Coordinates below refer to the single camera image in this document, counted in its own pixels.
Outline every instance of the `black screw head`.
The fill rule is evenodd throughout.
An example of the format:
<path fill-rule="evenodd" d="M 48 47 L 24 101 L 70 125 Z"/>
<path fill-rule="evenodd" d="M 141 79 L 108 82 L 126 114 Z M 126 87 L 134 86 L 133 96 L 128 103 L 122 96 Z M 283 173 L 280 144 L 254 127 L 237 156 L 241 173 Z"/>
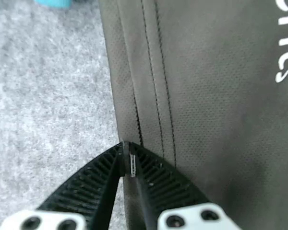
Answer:
<path fill-rule="evenodd" d="M 58 230 L 75 230 L 76 227 L 77 224 L 75 221 L 67 219 L 59 225 Z"/>
<path fill-rule="evenodd" d="M 211 211 L 211 210 L 205 210 L 201 213 L 201 216 L 204 220 L 217 220 L 219 219 L 219 216 L 217 213 Z"/>
<path fill-rule="evenodd" d="M 22 230 L 35 230 L 39 227 L 40 218 L 39 217 L 30 217 L 22 225 Z"/>
<path fill-rule="evenodd" d="M 183 218 L 179 216 L 169 216 L 167 218 L 168 227 L 180 228 L 185 225 Z"/>

